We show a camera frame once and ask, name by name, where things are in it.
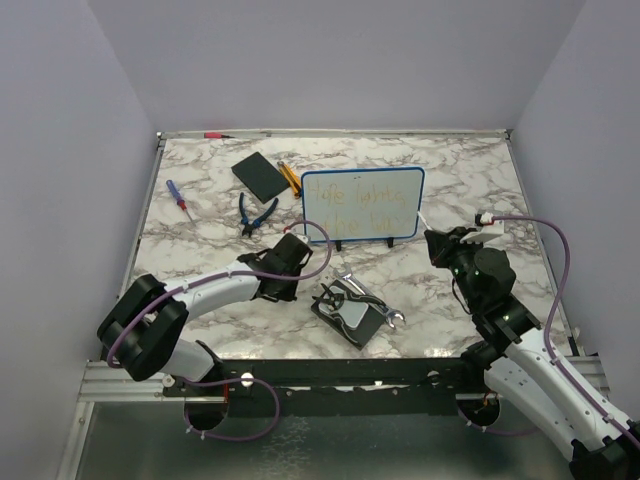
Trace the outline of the blue framed whiteboard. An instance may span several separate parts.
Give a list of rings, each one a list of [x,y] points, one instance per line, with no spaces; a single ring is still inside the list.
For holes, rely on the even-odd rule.
[[[417,166],[306,172],[305,235],[314,243],[409,239],[418,230],[425,178]]]

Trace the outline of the yellow capped white marker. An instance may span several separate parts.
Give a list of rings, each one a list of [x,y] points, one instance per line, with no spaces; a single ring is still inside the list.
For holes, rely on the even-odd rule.
[[[427,231],[433,230],[433,228],[429,225],[429,223],[427,222],[426,218],[424,217],[421,211],[417,211],[417,216]]]

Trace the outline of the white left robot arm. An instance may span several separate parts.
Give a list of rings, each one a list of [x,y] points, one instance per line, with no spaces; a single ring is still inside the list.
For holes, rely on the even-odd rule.
[[[168,282],[145,274],[103,320],[97,337],[133,380],[164,373],[210,394],[220,385],[221,360],[204,343],[182,340],[185,325],[234,303],[293,301],[311,255],[306,237],[286,233],[274,247],[243,254],[210,274]]]

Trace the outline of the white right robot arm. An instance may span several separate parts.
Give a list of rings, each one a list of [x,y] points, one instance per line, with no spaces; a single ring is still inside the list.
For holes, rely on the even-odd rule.
[[[485,246],[477,228],[424,236],[431,264],[451,273],[482,337],[463,354],[461,383],[487,387],[515,406],[560,451],[574,478],[638,478],[638,422],[597,391],[516,298],[506,252]]]

